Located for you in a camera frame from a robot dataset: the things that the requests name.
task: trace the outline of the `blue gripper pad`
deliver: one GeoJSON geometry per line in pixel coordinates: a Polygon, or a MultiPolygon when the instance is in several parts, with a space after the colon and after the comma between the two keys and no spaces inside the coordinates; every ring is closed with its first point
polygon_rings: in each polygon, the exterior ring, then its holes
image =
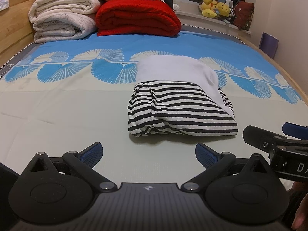
{"type": "Polygon", "coordinates": [[[212,150],[203,143],[198,143],[195,149],[197,160],[204,166],[206,169],[217,163],[221,159],[221,154],[212,150]]]}
{"type": "Polygon", "coordinates": [[[93,168],[102,157],[103,146],[99,142],[92,144],[78,153],[79,160],[88,165],[90,168],[93,168]]]}
{"type": "Polygon", "coordinates": [[[292,136],[301,140],[308,140],[308,127],[286,122],[282,126],[282,132],[287,136],[292,136]]]}

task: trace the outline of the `blue bed sheet section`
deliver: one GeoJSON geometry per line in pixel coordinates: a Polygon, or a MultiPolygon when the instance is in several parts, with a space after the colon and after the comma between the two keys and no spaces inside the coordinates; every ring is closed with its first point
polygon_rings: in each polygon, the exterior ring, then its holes
{"type": "Polygon", "coordinates": [[[176,37],[92,34],[76,41],[41,45],[5,76],[13,82],[36,69],[41,82],[57,82],[91,65],[92,75],[112,84],[136,80],[136,63],[148,55],[185,55],[207,63],[218,75],[219,86],[230,77],[243,90],[270,98],[272,90],[289,103],[301,99],[281,74],[258,52],[246,45],[210,35],[183,32],[176,37]]]}

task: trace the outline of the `human hand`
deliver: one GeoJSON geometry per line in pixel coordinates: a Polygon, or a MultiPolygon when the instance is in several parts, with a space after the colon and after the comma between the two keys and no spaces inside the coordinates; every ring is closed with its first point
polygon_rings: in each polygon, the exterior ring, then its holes
{"type": "MultiPolygon", "coordinates": [[[[294,182],[292,188],[296,191],[308,190],[308,183],[294,182]]],[[[308,230],[308,194],[302,199],[296,211],[292,229],[297,231],[308,230]]]]}

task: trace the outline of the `black and white striped fabric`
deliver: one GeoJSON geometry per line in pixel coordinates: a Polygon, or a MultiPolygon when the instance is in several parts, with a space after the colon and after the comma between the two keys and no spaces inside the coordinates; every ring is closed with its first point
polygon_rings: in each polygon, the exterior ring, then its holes
{"type": "MultiPolygon", "coordinates": [[[[219,89],[224,104],[233,111],[219,89]]],[[[128,105],[128,131],[134,136],[184,134],[230,136],[238,133],[235,120],[196,84],[142,82],[135,86],[128,105]]]]}

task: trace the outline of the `white letter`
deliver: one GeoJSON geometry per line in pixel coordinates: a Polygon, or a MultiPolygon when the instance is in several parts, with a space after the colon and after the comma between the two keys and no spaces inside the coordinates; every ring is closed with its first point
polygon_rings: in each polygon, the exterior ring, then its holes
{"type": "Polygon", "coordinates": [[[304,163],[300,163],[300,164],[298,165],[297,172],[301,172],[301,171],[303,171],[303,169],[304,169],[304,163]]]}

